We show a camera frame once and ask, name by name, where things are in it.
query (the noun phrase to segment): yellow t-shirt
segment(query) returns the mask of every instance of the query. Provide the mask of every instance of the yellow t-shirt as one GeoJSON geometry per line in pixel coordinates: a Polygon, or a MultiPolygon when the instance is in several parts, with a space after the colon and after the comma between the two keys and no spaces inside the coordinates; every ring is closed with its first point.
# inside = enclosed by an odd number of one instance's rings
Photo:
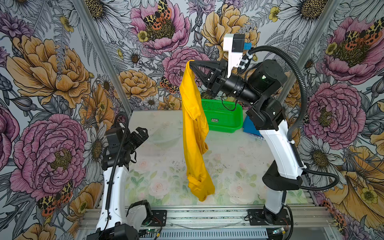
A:
{"type": "Polygon", "coordinates": [[[201,106],[201,96],[195,83],[195,75],[189,67],[190,61],[185,67],[180,85],[183,104],[184,157],[187,164],[188,187],[200,201],[204,201],[207,195],[215,193],[215,186],[203,160],[203,154],[208,150],[204,141],[209,128],[201,106]]]}

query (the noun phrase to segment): floral tablecloth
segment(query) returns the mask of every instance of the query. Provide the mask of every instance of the floral tablecloth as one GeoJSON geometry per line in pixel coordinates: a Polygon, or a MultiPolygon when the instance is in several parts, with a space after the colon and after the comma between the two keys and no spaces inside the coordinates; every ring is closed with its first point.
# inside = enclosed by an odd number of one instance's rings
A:
{"type": "MultiPolygon", "coordinates": [[[[265,141],[244,133],[210,131],[203,155],[216,191],[204,202],[188,188],[182,139],[182,111],[135,111],[129,128],[148,129],[150,137],[129,165],[126,206],[147,199],[151,205],[264,204],[262,176],[273,161],[265,141]]],[[[288,191],[288,204],[307,203],[302,190],[288,191]]]]}

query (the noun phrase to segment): orange peony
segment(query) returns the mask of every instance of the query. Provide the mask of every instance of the orange peony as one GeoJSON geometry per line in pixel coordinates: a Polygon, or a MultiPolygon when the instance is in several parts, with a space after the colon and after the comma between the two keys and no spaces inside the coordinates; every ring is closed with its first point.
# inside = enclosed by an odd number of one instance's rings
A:
{"type": "Polygon", "coordinates": [[[14,240],[55,240],[55,232],[56,227],[51,227],[49,224],[41,226],[39,223],[35,223],[14,240]]]}
{"type": "Polygon", "coordinates": [[[65,63],[61,80],[58,80],[57,48],[52,39],[44,43],[35,37],[13,38],[13,45],[24,58],[7,57],[7,70],[20,88],[22,96],[43,96],[41,104],[46,104],[53,95],[61,96],[75,108],[90,90],[89,73],[75,50],[66,47],[65,63]]]}
{"type": "Polygon", "coordinates": [[[167,98],[163,97],[164,102],[160,102],[157,109],[165,109],[165,110],[178,110],[182,109],[181,98],[176,98],[173,95],[169,95],[167,98]]]}
{"type": "MultiPolygon", "coordinates": [[[[140,71],[122,71],[118,78],[128,98],[135,96],[144,100],[145,98],[155,96],[158,93],[156,82],[140,71]]],[[[116,89],[113,93],[115,97],[119,99],[116,89]]]]}
{"type": "Polygon", "coordinates": [[[67,216],[71,222],[77,221],[84,216],[87,209],[95,208],[97,201],[102,193],[102,185],[98,182],[93,182],[86,185],[79,193],[79,195],[70,204],[72,213],[67,216]]]}
{"type": "Polygon", "coordinates": [[[365,146],[349,146],[344,152],[348,171],[341,171],[347,180],[343,189],[324,192],[343,214],[354,219],[367,215],[365,225],[383,231],[384,226],[384,162],[365,146]]]}
{"type": "MultiPolygon", "coordinates": [[[[240,15],[240,10],[233,5],[224,4],[219,16],[214,11],[208,14],[201,34],[209,41],[207,46],[216,46],[219,50],[219,58],[228,59],[228,52],[223,51],[224,35],[226,33],[238,33],[242,28],[246,28],[250,24],[249,17],[240,15]]],[[[245,33],[245,42],[252,43],[256,47],[259,41],[260,32],[255,26],[253,29],[245,33]]]]}
{"type": "Polygon", "coordinates": [[[92,124],[99,127],[103,122],[109,130],[115,118],[112,108],[113,104],[109,98],[109,93],[103,89],[101,84],[98,84],[96,91],[92,92],[92,97],[84,98],[79,110],[80,122],[87,127],[91,127],[92,124]]]}

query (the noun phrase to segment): green basket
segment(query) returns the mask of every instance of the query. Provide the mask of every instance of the green basket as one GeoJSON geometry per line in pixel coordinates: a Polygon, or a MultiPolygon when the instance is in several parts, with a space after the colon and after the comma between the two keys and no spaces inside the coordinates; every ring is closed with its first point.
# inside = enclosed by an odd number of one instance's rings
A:
{"type": "MultiPolygon", "coordinates": [[[[228,109],[235,103],[223,102],[228,109]]],[[[235,111],[227,110],[219,100],[201,99],[209,130],[219,132],[235,132],[243,126],[243,108],[238,104],[235,111]]]]}

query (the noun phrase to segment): floral wallpaper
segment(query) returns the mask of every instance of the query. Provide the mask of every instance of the floral wallpaper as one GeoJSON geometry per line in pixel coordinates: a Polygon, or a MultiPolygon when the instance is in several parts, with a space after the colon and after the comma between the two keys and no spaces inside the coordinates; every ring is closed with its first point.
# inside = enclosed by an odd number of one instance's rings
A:
{"type": "MultiPolygon", "coordinates": [[[[73,1],[0,0],[5,239],[76,238],[82,216],[102,190],[104,134],[124,108],[73,1]]],[[[277,46],[297,59],[328,2],[84,1],[134,109],[181,109],[186,62],[227,59],[226,33],[244,33],[253,47],[277,46]]],[[[311,169],[340,176],[335,188],[316,192],[316,199],[345,239],[384,239],[383,7],[378,0],[341,1],[303,68],[309,109],[294,139],[311,169]]],[[[265,58],[289,74],[269,53],[257,53],[252,64],[265,58]]],[[[292,125],[300,109],[297,84],[283,107],[292,125]]],[[[308,178],[313,186],[332,181],[308,178]]]]}

